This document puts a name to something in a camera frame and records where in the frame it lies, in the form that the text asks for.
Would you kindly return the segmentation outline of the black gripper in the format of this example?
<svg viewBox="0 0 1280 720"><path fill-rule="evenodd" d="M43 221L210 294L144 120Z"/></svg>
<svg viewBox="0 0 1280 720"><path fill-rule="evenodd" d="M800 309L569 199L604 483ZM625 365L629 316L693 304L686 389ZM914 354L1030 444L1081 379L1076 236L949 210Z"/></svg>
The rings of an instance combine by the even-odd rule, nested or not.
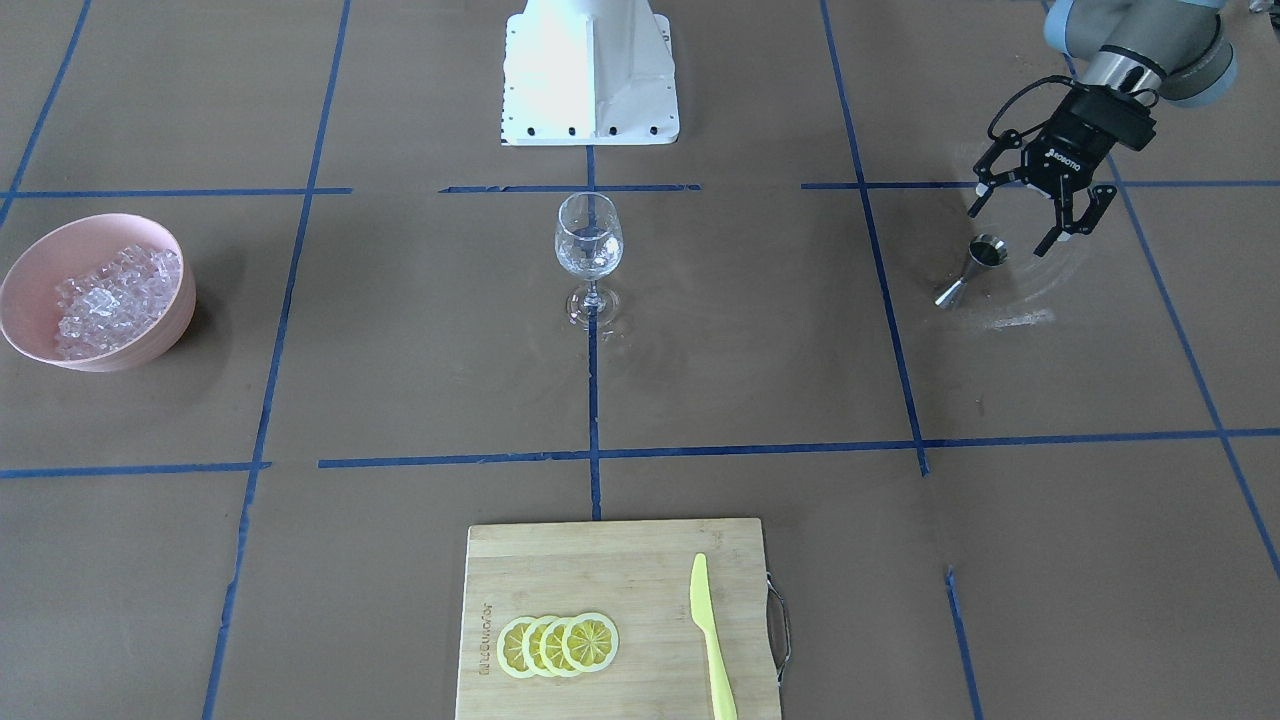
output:
<svg viewBox="0 0 1280 720"><path fill-rule="evenodd" d="M975 199L966 214L977 218L993 191L1005 184L1024 183L1041 191L1055 209L1055 224L1033 251L1043 258L1057 242L1091 234L1117 197L1115 184L1091 186L1114 146L1140 151L1153 137L1152 111L1138 99L1115 88L1071 88L1024 149L1024 135L1016 129L995 137L973 167ZM996 172L995 163L1010 151L1019 152L1018 164ZM1075 217L1074 196L1082 190L1087 190L1089 202Z"/></svg>

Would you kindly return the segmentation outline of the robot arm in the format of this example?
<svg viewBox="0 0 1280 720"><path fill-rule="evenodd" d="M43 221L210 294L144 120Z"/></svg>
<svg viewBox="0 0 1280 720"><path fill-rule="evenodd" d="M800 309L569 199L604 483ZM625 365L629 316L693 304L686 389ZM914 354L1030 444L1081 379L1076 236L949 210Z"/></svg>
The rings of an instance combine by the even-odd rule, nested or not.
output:
<svg viewBox="0 0 1280 720"><path fill-rule="evenodd" d="M1233 87L1239 61L1221 10L1221 1L1056 1L1044 41L1085 68L1076 78L1048 77L1068 91L1046 120L1023 131L988 128L969 215L996 188L1021 184L1053 202L1037 256L1092 233L1119 193L1094 182L1114 146L1143 150L1155 137L1157 102L1202 108Z"/></svg>

